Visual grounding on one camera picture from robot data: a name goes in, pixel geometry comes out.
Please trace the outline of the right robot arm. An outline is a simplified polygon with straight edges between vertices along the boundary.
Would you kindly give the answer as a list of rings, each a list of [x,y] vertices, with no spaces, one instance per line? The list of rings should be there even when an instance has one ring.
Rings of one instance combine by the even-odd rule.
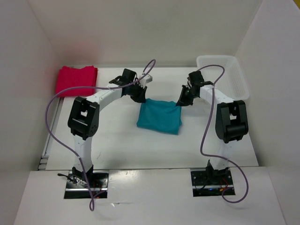
[[[204,130],[200,153],[209,157],[205,168],[205,178],[210,184],[217,184],[228,171],[229,153],[237,141],[248,133],[248,118],[246,104],[242,100],[234,100],[215,88],[212,82],[188,83],[182,85],[177,106],[190,106],[195,98],[202,98],[210,104],[209,119]],[[203,152],[204,142],[208,133],[213,115],[215,115],[215,133],[222,141],[217,153]]]

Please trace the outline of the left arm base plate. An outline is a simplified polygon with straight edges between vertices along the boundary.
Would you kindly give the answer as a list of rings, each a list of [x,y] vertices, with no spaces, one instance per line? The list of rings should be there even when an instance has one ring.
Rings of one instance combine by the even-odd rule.
[[[71,171],[67,178],[64,199],[90,199],[90,193],[85,181],[75,177]],[[90,181],[90,190],[96,199],[106,199],[108,195],[108,171],[94,171],[92,181]]]

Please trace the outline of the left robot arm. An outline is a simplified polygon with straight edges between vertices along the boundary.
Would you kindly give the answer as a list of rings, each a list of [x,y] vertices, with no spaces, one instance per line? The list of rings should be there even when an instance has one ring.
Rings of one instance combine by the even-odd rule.
[[[81,158],[75,160],[72,175],[82,187],[89,187],[94,181],[91,144],[99,128],[100,111],[125,95],[130,96],[134,102],[146,102],[147,83],[151,81],[151,75],[139,81],[135,75],[122,75],[111,80],[104,90],[89,97],[75,98],[67,125],[74,137],[75,152]]]

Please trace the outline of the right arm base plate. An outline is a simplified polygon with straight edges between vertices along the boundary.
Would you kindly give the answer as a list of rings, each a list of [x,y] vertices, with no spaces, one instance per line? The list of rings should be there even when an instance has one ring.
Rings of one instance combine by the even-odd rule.
[[[204,169],[191,170],[190,174],[193,197],[221,196],[223,191],[225,191],[224,196],[235,195],[230,171],[225,172],[225,175],[221,175],[213,181],[209,180]]]

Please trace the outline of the pink t-shirt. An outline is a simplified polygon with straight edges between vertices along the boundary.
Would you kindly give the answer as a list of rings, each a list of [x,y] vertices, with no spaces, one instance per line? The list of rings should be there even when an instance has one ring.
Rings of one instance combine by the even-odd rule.
[[[64,89],[78,86],[95,87],[97,83],[97,76],[98,69],[94,66],[86,66],[83,68],[63,66],[58,73],[55,93],[57,94]],[[95,89],[72,89],[61,93],[59,97],[88,97],[94,93]]]

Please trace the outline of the teal t-shirt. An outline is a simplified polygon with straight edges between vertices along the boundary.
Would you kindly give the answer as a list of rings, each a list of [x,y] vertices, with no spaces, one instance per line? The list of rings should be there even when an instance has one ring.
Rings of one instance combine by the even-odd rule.
[[[181,107],[173,101],[148,98],[140,106],[136,125],[138,128],[178,135],[182,125]]]

